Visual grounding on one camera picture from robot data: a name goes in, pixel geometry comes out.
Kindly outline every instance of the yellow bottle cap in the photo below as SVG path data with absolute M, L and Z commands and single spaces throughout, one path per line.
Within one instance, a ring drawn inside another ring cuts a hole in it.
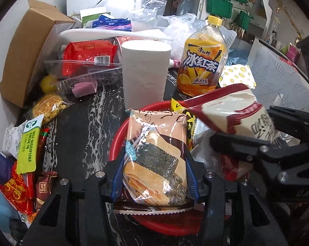
M 221 26 L 223 20 L 221 18 L 215 17 L 215 16 L 209 16 L 208 17 L 208 23 L 214 26 Z

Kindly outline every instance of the metal bolt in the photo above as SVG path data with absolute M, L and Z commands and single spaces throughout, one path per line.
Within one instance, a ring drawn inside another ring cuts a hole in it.
M 251 155 L 248 155 L 248 156 L 246 157 L 246 160 L 247 160 L 248 162 L 251 162 L 251 161 L 252 161 L 252 156 L 251 156 Z
M 104 177 L 106 175 L 106 173 L 104 173 L 104 171 L 98 171 L 95 173 L 96 177 Z
M 249 180 L 247 180 L 246 178 L 242 181 L 242 185 L 243 186 L 248 186 L 249 185 Z
M 60 180 L 61 185 L 67 185 L 68 182 L 69 182 L 69 180 L 67 178 L 63 178 L 63 179 Z
M 266 146 L 266 145 L 263 145 L 263 146 L 260 146 L 259 149 L 260 149 L 260 151 L 261 151 L 262 153 L 266 153 L 266 152 L 268 152 L 268 150 L 269 150 L 270 148 L 268 148 L 268 146 Z
M 282 171 L 279 174 L 277 174 L 277 180 L 279 182 L 286 182 L 288 178 L 289 178 L 288 173 L 285 171 Z
M 206 172 L 206 177 L 213 178 L 214 176 L 215 176 L 214 172 L 211 172 L 211 171 Z

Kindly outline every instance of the cardboard box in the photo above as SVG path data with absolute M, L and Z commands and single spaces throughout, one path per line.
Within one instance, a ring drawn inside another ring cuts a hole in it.
M 28 0 L 30 8 L 22 18 L 7 52 L 1 96 L 23 107 L 33 74 L 47 36 L 56 24 L 75 21 L 62 14 L 55 6 L 36 0 Z

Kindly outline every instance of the red basket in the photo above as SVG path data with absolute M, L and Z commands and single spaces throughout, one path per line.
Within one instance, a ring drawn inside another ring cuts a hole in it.
M 170 110 L 170 101 L 157 102 L 141 110 L 160 111 Z M 115 160 L 126 140 L 128 119 L 120 126 L 113 138 L 109 161 Z M 132 217 L 145 227 L 156 232 L 171 236 L 196 235 L 201 225 L 202 212 L 194 209 L 174 214 L 158 215 L 132 215 Z

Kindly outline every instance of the marble tabletop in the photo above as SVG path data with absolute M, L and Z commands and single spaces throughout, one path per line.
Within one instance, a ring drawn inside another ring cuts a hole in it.
M 177 91 L 176 77 L 176 70 L 170 69 L 164 100 L 188 98 Z M 60 178 L 68 178 L 72 184 L 102 170 L 108 162 L 113 137 L 127 118 L 124 110 L 122 81 L 80 98 L 50 123 L 43 168 L 57 171 Z M 83 201 L 79 207 L 82 212 Z M 142 226 L 131 216 L 115 214 L 111 204 L 107 204 L 107 211 L 117 245 L 189 246 L 195 243 L 195 235 L 166 236 Z M 79 224 L 81 245 L 84 245 L 83 213 L 80 213 Z

